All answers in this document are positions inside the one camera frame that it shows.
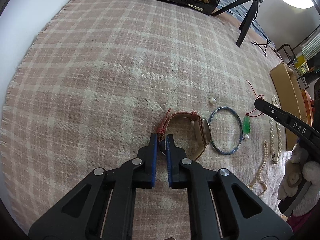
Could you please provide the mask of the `right hand white glove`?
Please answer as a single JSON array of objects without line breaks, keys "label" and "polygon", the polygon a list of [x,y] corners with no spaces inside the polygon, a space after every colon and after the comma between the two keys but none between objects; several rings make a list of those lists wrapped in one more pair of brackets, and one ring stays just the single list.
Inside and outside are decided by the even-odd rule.
[{"label": "right hand white glove", "polygon": [[[291,158],[285,163],[285,175],[280,182],[277,199],[281,200],[278,207],[286,217],[307,214],[319,200],[319,163],[308,161],[308,156],[307,150],[295,144]],[[295,198],[294,207],[284,207],[284,200],[294,197],[298,193],[298,187],[304,185],[303,181],[309,183],[304,196]]]}]

